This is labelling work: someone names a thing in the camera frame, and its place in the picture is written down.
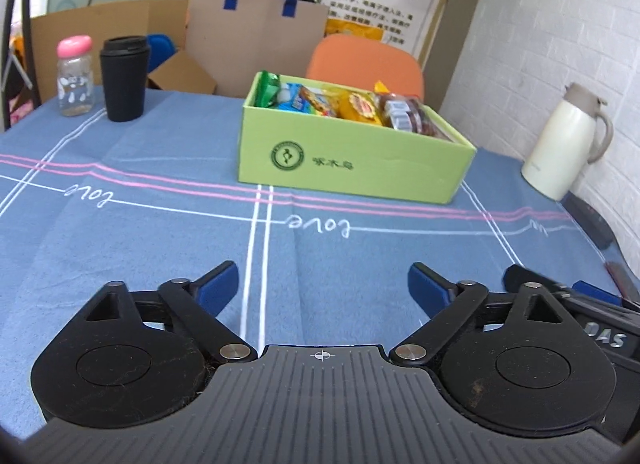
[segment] thermos handle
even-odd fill
[[[604,114],[604,112],[602,112],[601,110],[598,110],[596,112],[596,118],[601,118],[602,121],[604,121],[606,130],[602,143],[596,149],[596,151],[590,155],[589,159],[587,159],[587,163],[590,165],[595,163],[596,161],[599,161],[603,157],[604,153],[607,151],[613,140],[613,122],[610,120],[609,116]]]

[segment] cardboard box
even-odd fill
[[[149,86],[193,94],[213,94],[216,81],[189,54],[178,51],[149,74]]]
[[[253,106],[256,75],[242,110],[242,183],[446,204],[458,190],[476,148],[432,109],[451,141],[386,127]],[[325,83],[281,76],[321,88]]]
[[[93,38],[94,82],[100,85],[100,50],[105,40],[162,33],[168,35],[177,48],[184,48],[187,6],[187,0],[122,1],[60,11],[32,19],[36,77],[42,100],[56,95],[56,47],[63,38],[74,35]]]

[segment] gray ribbed plate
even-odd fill
[[[593,430],[529,440],[481,428],[427,372],[375,347],[280,346],[223,365],[163,420],[125,430],[53,420],[26,447],[41,464],[600,464],[618,449]]]

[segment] white brick wall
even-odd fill
[[[616,126],[575,189],[640,275],[640,0],[479,0],[441,114],[478,146],[524,159],[571,82],[606,99]]]

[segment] metal pin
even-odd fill
[[[407,345],[399,346],[396,349],[396,355],[407,361],[416,361],[424,358],[427,355],[427,351],[424,347],[420,347],[420,345],[412,345],[409,343]]]
[[[241,343],[230,343],[220,349],[220,355],[232,361],[241,360],[251,354],[251,349],[247,345]]]

